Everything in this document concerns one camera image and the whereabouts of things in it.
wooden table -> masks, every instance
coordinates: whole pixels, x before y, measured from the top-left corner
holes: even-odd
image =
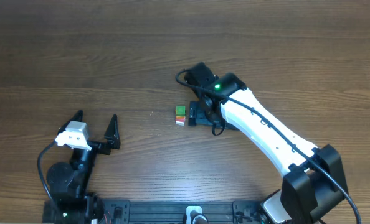
[[[89,189],[142,201],[261,200],[281,187],[242,133],[176,126],[176,72],[234,72],[300,136],[343,158],[370,223],[370,1],[0,1],[0,222],[40,222],[40,151],[78,109],[91,139],[118,115],[121,148]],[[44,172],[70,149],[44,156]],[[342,202],[324,217],[354,223]]]

